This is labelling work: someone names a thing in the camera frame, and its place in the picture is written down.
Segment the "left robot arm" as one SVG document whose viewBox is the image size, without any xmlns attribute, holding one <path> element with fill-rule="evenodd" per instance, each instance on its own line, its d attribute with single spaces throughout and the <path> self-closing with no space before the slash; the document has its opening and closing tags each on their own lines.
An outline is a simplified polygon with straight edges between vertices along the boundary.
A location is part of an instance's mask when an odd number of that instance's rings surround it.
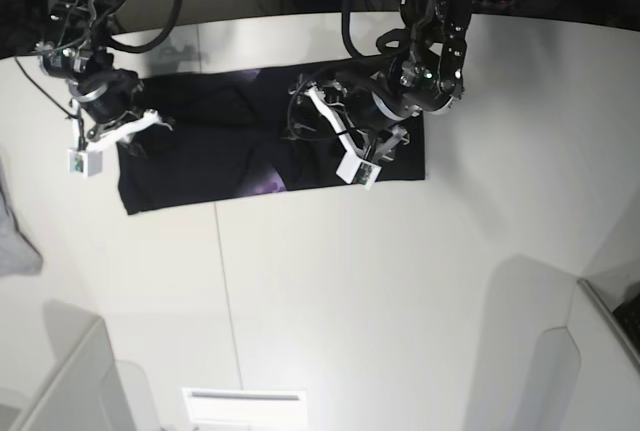
<svg viewBox="0 0 640 431">
<path fill-rule="evenodd" d="M 353 0 L 342 0 L 340 34 L 349 54 L 300 76 L 287 127 L 294 140 L 341 141 L 366 161 L 391 161 L 406 145 L 406 121 L 447 111 L 464 94 L 466 34 L 475 12 L 502 12 L 519 0 L 398 0 L 401 27 L 380 35 L 373 55 L 351 33 Z"/>
</svg>

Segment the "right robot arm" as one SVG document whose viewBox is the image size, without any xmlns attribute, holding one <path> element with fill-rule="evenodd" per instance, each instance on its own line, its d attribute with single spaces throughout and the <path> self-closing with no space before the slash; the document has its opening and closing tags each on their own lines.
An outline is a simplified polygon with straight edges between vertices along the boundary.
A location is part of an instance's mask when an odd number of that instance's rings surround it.
<svg viewBox="0 0 640 431">
<path fill-rule="evenodd" d="M 113 36 L 114 17 L 126 1 L 57 0 L 31 53 L 45 75 L 68 87 L 70 104 L 63 111 L 74 127 L 76 152 L 129 146 L 137 133 L 152 126 L 173 126 L 157 110 L 141 106 L 142 80 L 134 71 L 115 67 L 114 54 L 144 54 L 161 45 L 177 23 L 183 0 L 173 0 L 155 38 L 136 46 Z"/>
</svg>

